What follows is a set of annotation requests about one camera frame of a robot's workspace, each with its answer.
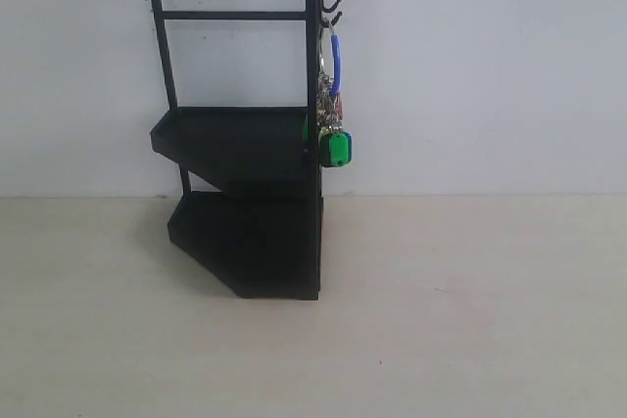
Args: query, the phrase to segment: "upper shelf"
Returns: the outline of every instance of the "upper shelf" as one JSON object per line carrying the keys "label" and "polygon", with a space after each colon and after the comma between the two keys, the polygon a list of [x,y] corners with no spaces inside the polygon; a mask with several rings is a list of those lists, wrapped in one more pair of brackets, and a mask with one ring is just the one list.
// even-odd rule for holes
{"label": "upper shelf", "polygon": [[180,107],[152,130],[152,145],[227,195],[305,198],[306,114],[304,107]]}

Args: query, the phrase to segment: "lower shelf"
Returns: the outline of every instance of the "lower shelf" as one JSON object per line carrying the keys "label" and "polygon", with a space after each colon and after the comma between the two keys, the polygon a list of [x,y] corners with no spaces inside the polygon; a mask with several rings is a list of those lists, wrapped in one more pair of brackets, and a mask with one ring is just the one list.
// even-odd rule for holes
{"label": "lower shelf", "polygon": [[319,236],[310,240],[305,200],[183,196],[171,241],[243,298],[316,300]]}

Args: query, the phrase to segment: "white wall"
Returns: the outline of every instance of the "white wall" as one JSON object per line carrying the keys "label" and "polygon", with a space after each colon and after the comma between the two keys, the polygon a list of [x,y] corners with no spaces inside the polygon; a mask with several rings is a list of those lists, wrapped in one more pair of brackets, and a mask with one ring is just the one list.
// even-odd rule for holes
{"label": "white wall", "polygon": [[[627,191],[625,0],[343,7],[355,161],[327,193]],[[0,0],[0,14],[0,196],[178,193],[150,149],[167,104],[148,3]],[[298,101],[299,28],[179,26],[181,102]]]}

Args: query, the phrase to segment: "black metal rack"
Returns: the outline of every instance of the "black metal rack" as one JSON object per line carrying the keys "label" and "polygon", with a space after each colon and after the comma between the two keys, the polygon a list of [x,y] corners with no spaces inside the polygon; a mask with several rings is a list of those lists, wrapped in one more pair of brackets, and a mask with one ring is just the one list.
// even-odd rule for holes
{"label": "black metal rack", "polygon": [[[323,199],[316,142],[318,42],[324,0],[302,12],[163,10],[151,0],[169,110],[152,146],[178,163],[183,196],[170,240],[244,298],[317,299]],[[304,21],[307,105],[296,108],[179,107],[166,21]],[[308,138],[302,130],[307,117]],[[189,172],[220,190],[192,191]]]}

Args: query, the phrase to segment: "horizontal bar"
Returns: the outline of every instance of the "horizontal bar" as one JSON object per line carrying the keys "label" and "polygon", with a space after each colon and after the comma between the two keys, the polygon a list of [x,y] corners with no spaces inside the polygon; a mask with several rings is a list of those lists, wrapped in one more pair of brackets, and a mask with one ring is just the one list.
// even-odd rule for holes
{"label": "horizontal bar", "polygon": [[285,20],[298,21],[305,19],[305,12],[202,12],[185,10],[163,10],[160,14],[164,20]]}

